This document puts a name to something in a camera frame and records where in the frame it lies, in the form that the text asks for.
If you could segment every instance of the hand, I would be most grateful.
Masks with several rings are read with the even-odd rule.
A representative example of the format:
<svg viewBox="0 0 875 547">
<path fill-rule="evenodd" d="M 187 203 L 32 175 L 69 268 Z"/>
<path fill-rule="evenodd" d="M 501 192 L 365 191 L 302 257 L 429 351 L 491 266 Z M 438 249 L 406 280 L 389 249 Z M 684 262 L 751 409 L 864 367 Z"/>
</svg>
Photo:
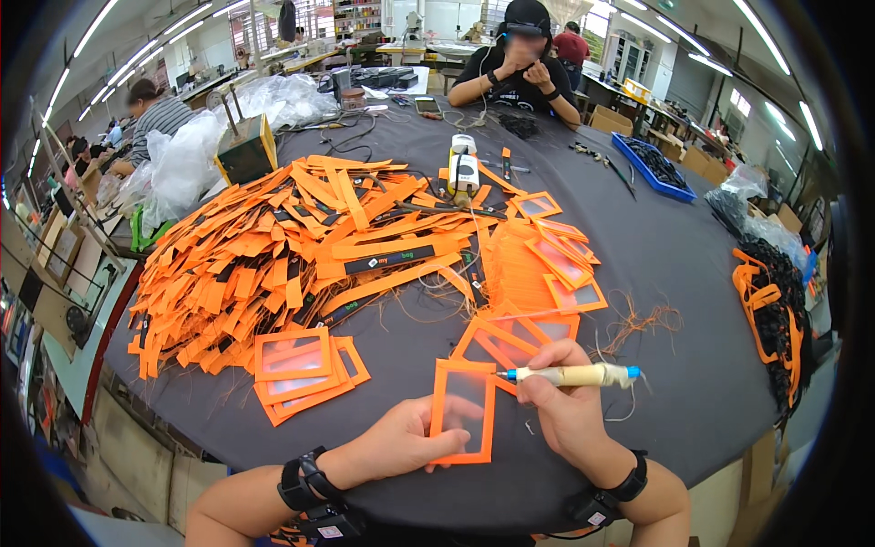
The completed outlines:
<svg viewBox="0 0 875 547">
<path fill-rule="evenodd" d="M 592 365 L 583 348 L 568 339 L 542 347 L 528 364 L 534 370 L 559 365 Z M 609 440 L 602 421 L 598 387 L 582 386 L 566 395 L 544 378 L 533 375 L 517 386 L 516 399 L 538 407 L 547 444 L 579 469 L 586 467 L 588 457 Z"/>
<path fill-rule="evenodd" d="M 431 396 L 401 401 L 376 424 L 343 446 L 322 454 L 318 468 L 337 488 L 346 490 L 369 480 L 379 480 L 415 471 L 434 459 L 463 452 L 471 433 L 461 429 L 461 420 L 444 417 L 455 427 L 434 438 L 431 427 Z M 483 417 L 483 409 L 461 397 L 447 396 L 444 411 L 455 417 Z"/>
<path fill-rule="evenodd" d="M 504 80 L 518 70 L 532 64 L 531 51 L 526 46 L 517 40 L 510 40 L 507 50 L 504 53 L 504 63 L 500 68 L 493 71 L 495 77 L 499 80 Z"/>
<path fill-rule="evenodd" d="M 538 86 L 541 93 L 545 95 L 549 95 L 556 90 L 556 86 L 550 81 L 550 71 L 547 70 L 547 67 L 544 66 L 540 59 L 535 61 L 535 64 L 529 70 L 522 73 L 522 78 L 528 83 Z"/>
</svg>

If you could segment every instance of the red shirt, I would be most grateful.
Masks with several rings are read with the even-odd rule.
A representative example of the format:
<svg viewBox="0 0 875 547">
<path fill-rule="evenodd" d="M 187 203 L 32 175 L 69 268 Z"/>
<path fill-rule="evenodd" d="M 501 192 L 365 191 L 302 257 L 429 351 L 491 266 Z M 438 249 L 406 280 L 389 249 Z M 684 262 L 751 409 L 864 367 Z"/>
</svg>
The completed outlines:
<svg viewBox="0 0 875 547">
<path fill-rule="evenodd" d="M 559 59 L 567 59 L 578 67 L 584 65 L 584 58 L 590 54 L 590 45 L 574 32 L 558 33 L 553 38 L 553 46 Z"/>
</svg>

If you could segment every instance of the black cap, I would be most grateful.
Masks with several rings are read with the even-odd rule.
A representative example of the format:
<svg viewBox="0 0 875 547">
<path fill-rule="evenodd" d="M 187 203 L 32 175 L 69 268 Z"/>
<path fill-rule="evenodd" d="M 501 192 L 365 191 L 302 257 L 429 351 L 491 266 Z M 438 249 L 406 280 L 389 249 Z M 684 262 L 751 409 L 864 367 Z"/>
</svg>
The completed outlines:
<svg viewBox="0 0 875 547">
<path fill-rule="evenodd" d="M 550 13 L 536 0 L 513 0 L 504 11 L 505 23 L 533 25 L 541 29 L 541 36 L 550 38 Z"/>
<path fill-rule="evenodd" d="M 75 143 L 73 143 L 73 149 L 70 152 L 73 154 L 74 158 L 77 158 L 85 149 L 88 147 L 88 141 L 85 140 L 84 137 L 79 137 Z"/>
</svg>

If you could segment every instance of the plastic bag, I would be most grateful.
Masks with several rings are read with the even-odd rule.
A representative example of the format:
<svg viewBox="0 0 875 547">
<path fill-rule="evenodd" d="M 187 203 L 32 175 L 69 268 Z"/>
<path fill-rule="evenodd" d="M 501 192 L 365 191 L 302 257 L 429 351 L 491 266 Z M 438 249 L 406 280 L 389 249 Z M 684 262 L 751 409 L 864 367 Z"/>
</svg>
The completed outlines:
<svg viewBox="0 0 875 547">
<path fill-rule="evenodd" d="M 729 177 L 717 188 L 705 194 L 708 202 L 725 221 L 741 233 L 745 233 L 747 219 L 747 200 L 768 195 L 766 176 L 759 170 L 739 164 L 732 170 Z"/>
<path fill-rule="evenodd" d="M 181 219 L 221 177 L 214 163 L 221 133 L 216 116 L 206 110 L 180 127 L 173 138 L 156 130 L 146 135 L 154 169 L 143 205 L 146 229 Z"/>
<path fill-rule="evenodd" d="M 115 203 L 119 206 L 119 214 L 130 218 L 137 207 L 146 200 L 151 188 L 153 171 L 152 163 L 147 159 L 118 186 Z"/>
<path fill-rule="evenodd" d="M 121 182 L 115 175 L 103 175 L 100 185 L 97 186 L 97 203 L 106 206 L 114 200 L 118 195 L 118 187 Z"/>
<path fill-rule="evenodd" d="M 318 87 L 307 74 L 288 77 L 276 75 L 245 83 L 236 89 L 236 93 L 243 117 L 264 113 L 270 129 L 277 130 L 284 125 L 294 127 L 317 122 L 325 114 L 338 109 L 333 95 L 321 94 Z M 225 99 L 236 122 L 240 115 L 234 105 L 234 97 L 228 93 Z M 214 108 L 213 113 L 223 127 L 228 126 L 224 106 Z"/>
<path fill-rule="evenodd" d="M 802 245 L 802 238 L 786 229 L 780 222 L 768 218 L 748 217 L 745 224 L 745 234 L 753 239 L 763 238 L 790 257 L 790 262 L 800 271 L 806 270 L 809 255 Z"/>
</svg>

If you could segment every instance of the black t-shirt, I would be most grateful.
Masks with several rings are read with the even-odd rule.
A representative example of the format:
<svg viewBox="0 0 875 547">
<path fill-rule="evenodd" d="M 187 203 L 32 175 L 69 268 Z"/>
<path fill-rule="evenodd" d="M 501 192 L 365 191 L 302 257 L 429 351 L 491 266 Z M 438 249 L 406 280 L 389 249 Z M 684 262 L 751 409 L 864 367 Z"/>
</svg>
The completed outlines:
<svg viewBox="0 0 875 547">
<path fill-rule="evenodd" d="M 106 146 L 100 146 L 99 144 L 92 144 L 91 148 L 88 149 L 91 152 L 91 158 L 98 158 L 103 152 L 107 151 Z M 82 173 L 84 173 L 88 169 L 88 164 L 90 162 L 82 161 L 81 159 L 76 162 L 76 174 L 80 177 Z"/>
<path fill-rule="evenodd" d="M 493 54 L 486 58 L 486 60 L 483 60 L 488 51 L 488 47 L 481 47 L 474 52 L 474 55 L 471 56 L 471 60 L 468 61 L 468 64 L 465 65 L 465 69 L 462 70 L 462 74 L 459 75 L 456 82 L 453 84 L 454 87 L 463 81 L 474 80 L 490 70 L 495 70 L 496 68 L 501 67 L 504 63 L 504 54 L 493 52 Z M 565 72 L 562 63 L 552 57 L 548 57 L 546 60 L 541 60 L 541 62 L 547 67 L 549 78 L 553 82 L 553 85 L 556 86 L 556 89 L 559 90 L 559 93 L 565 97 L 565 100 L 568 101 L 569 104 L 574 105 L 574 94 L 571 92 L 571 84 L 568 82 L 568 74 Z M 498 85 L 489 88 L 489 90 L 486 91 L 486 100 L 497 102 L 499 104 L 508 104 L 524 110 L 549 112 L 555 115 L 555 113 L 553 113 L 553 108 L 550 106 L 550 102 L 544 98 L 544 94 L 541 93 L 541 90 L 522 78 L 522 73 L 524 72 L 525 70 L 518 70 L 509 77 L 498 82 Z"/>
</svg>

